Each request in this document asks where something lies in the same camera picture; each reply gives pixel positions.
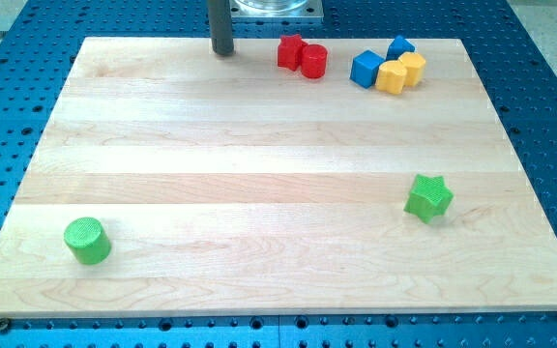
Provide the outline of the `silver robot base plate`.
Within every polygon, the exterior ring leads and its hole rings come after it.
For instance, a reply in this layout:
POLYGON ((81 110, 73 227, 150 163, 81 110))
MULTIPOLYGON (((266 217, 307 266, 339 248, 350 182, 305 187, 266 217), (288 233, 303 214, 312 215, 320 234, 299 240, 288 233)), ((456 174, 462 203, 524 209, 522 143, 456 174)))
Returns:
POLYGON ((322 22, 322 0, 230 0, 236 22, 322 22))

